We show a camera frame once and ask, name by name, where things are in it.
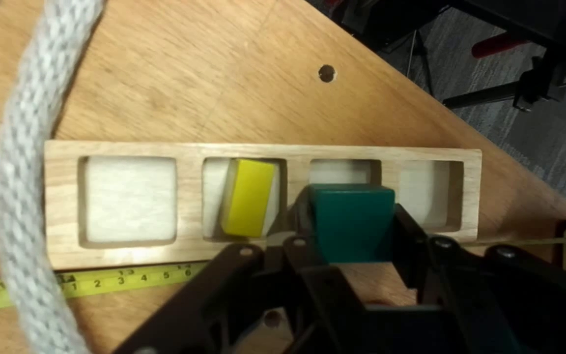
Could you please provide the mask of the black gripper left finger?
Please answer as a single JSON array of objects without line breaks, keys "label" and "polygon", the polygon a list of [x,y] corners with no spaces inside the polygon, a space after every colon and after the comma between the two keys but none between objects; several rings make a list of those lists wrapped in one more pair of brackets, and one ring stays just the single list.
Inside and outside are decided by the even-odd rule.
[{"label": "black gripper left finger", "polygon": [[311,188],[300,194],[292,215],[296,233],[284,241],[284,253],[298,304],[288,354],[376,354],[364,304],[345,273],[317,249]]}]

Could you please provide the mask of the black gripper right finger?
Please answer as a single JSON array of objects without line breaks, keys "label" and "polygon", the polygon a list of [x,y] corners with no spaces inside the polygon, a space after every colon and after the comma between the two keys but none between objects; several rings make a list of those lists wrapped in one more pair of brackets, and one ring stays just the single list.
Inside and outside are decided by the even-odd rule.
[{"label": "black gripper right finger", "polygon": [[394,265],[417,302],[392,310],[392,354],[545,354],[547,326],[518,296],[502,292],[502,274],[457,239],[429,235],[396,206]]}]

